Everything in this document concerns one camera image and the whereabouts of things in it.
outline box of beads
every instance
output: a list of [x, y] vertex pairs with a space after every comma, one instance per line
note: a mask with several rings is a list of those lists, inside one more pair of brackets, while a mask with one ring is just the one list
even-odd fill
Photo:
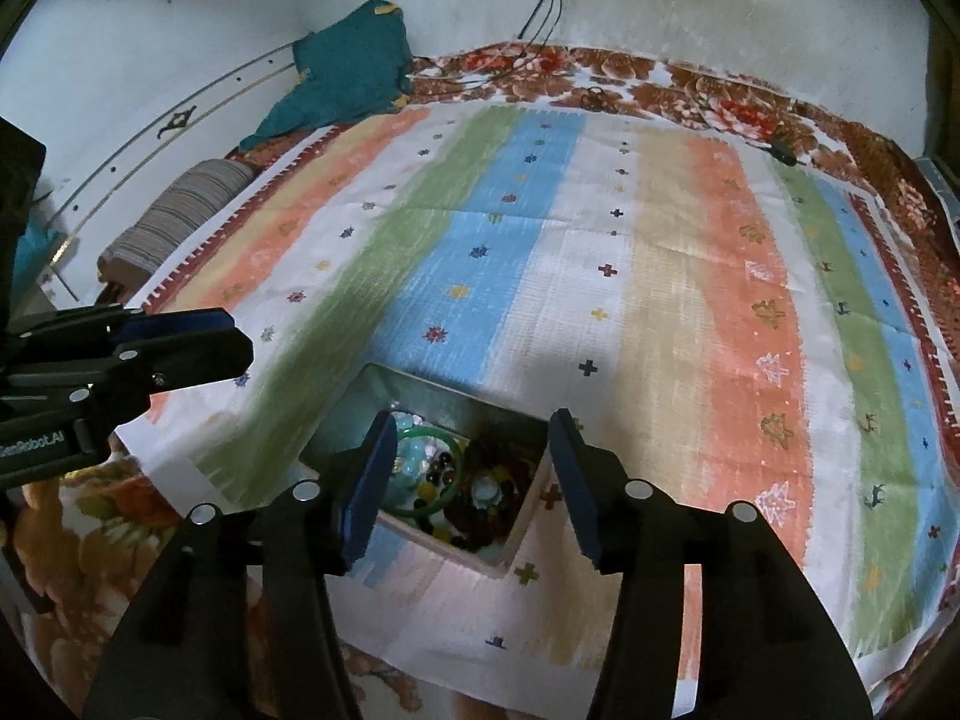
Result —
[[369, 364], [301, 461], [319, 471], [359, 445], [380, 410], [397, 420], [397, 459], [378, 520], [448, 560], [506, 574], [549, 479], [546, 421]]

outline green stripe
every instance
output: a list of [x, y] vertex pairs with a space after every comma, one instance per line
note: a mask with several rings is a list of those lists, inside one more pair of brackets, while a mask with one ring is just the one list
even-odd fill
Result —
[[432, 250], [523, 111], [491, 107], [469, 120], [445, 153], [403, 188], [333, 291], [298, 327], [270, 368], [251, 381], [251, 413], [198, 461], [241, 507], [264, 502], [304, 446], [330, 397], [355, 370], [387, 306]]
[[[805, 172], [782, 165], [776, 171], [794, 199], [853, 385], [862, 484], [854, 492], [869, 500], [872, 486], [884, 485], [883, 505], [865, 509], [861, 517], [863, 563], [850, 645], [854, 654], [865, 655], [904, 637], [918, 622], [910, 578], [918, 512], [906, 418], [880, 320], [836, 216]], [[824, 263], [829, 263], [829, 272]], [[837, 313], [840, 302], [850, 311], [846, 316]], [[872, 587], [877, 584], [877, 568], [882, 571], [880, 583]]]

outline orange stripe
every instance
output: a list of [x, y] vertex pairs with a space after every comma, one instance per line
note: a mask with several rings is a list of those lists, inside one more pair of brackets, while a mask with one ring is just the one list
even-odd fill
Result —
[[[192, 285], [184, 286], [165, 310], [187, 311], [213, 306], [222, 306], [228, 311], [235, 309], [270, 276], [283, 255], [301, 237], [313, 215], [366, 170], [394, 138], [429, 115], [428, 108], [407, 108], [396, 115], [367, 119], [344, 133], [338, 141], [341, 146], [351, 148], [337, 148], [337, 143], [333, 143], [330, 150], [315, 161], [314, 167], [319, 167], [319, 171], [306, 166], [298, 176], [281, 185], [234, 233], [238, 236], [234, 241], [242, 240], [240, 247], [232, 247], [227, 242], [191, 279]], [[373, 132], [368, 131], [370, 127], [374, 127]], [[259, 228], [261, 232], [250, 235]], [[205, 274], [212, 275], [213, 281], [203, 289]], [[168, 397], [168, 392], [151, 396], [147, 411], [151, 423], [157, 424]]]
[[429, 110], [426, 108], [384, 116], [380, 118], [376, 132], [347, 153], [328, 152], [330, 164], [325, 166], [324, 175], [299, 188], [296, 196], [287, 197], [284, 207], [277, 208], [268, 202], [258, 212], [257, 215], [264, 215], [269, 220], [270, 226], [256, 240], [248, 241], [244, 251], [234, 255], [232, 266], [210, 285], [195, 308], [223, 306], [228, 311], [235, 308], [266, 281], [283, 255], [299, 240], [313, 215], [369, 167], [394, 138], [427, 116]]
[[[813, 498], [812, 461], [803, 413], [800, 328], [786, 289], [786, 267], [773, 233], [748, 189], [736, 151], [726, 143], [690, 136], [693, 175], [704, 199], [709, 261], [703, 294], [715, 328], [709, 416], [699, 480], [685, 502], [723, 511], [737, 499], [755, 502], [786, 483], [784, 525], [771, 525], [801, 565]], [[748, 263], [752, 263], [751, 274]], [[779, 354], [789, 374], [781, 386], [757, 360]], [[701, 589], [688, 589], [685, 613], [701, 609]], [[696, 678], [699, 626], [685, 632], [680, 675]]]

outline red border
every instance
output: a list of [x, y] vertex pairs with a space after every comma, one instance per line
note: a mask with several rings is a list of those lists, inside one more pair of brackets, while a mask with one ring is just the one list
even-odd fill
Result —
[[294, 158], [293, 162], [272, 177], [256, 194], [237, 208], [216, 232], [187, 255], [186, 259], [157, 285], [157, 288], [153, 290], [143, 302], [143, 310], [149, 314], [155, 314], [168, 302], [173, 300], [179, 291], [193, 278], [194, 274], [209, 262], [210, 258], [220, 250], [220, 247], [229, 240], [229, 237], [246, 224], [247, 220], [263, 207], [263, 204], [270, 199], [283, 184], [296, 175], [308, 162], [315, 157], [321, 156], [330, 147], [330, 143], [333, 143], [351, 127], [353, 127], [352, 124], [336, 124], [323, 138], [304, 148], [304, 150]]
[[944, 377], [944, 370], [940, 366], [940, 359], [937, 357], [937, 347], [933, 343], [933, 339], [930, 338], [930, 331], [920, 314], [920, 303], [918, 303], [913, 290], [910, 289], [896, 257], [877, 228], [877, 223], [867, 208], [867, 202], [862, 197], [853, 194], [852, 191], [847, 196], [861, 223], [867, 228], [871, 238], [874, 239], [874, 245], [880, 252], [880, 259], [886, 271], [890, 274], [890, 279], [894, 283], [894, 288], [899, 294], [901, 302], [909, 309], [907, 317], [909, 317], [914, 335], [920, 340], [920, 357], [923, 359], [923, 366], [926, 368], [931, 389], [936, 389], [939, 382], [940, 397], [937, 397], [936, 391], [934, 391], [932, 393], [934, 396], [933, 403], [937, 410], [937, 420], [940, 423], [940, 436], [944, 442], [944, 449], [947, 450], [944, 452], [947, 455], [947, 473], [953, 480], [954, 485], [960, 487], [960, 464], [957, 463], [960, 459], [960, 427], [957, 426], [956, 413], [953, 411], [953, 404], [947, 389], [947, 379]]

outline blue stripe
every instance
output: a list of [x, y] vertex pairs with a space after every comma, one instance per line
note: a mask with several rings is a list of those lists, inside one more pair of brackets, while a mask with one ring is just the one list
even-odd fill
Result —
[[[817, 189], [834, 213], [844, 240], [856, 260], [867, 293], [870, 295], [880, 332], [890, 353], [907, 428], [907, 445], [917, 478], [918, 531], [915, 540], [912, 581], [918, 608], [929, 610], [939, 596], [953, 546], [960, 533], [960, 522], [949, 490], [952, 482], [944, 472], [943, 447], [936, 409], [930, 394], [926, 369], [920, 355], [920, 342], [910, 329], [904, 306], [890, 277], [880, 263], [874, 242], [851, 206], [846, 193], [826, 181], [815, 179]], [[931, 526], [941, 530], [937, 538], [928, 534]]]
[[387, 309], [368, 359], [457, 389], [479, 386], [585, 121], [557, 111], [523, 115]]

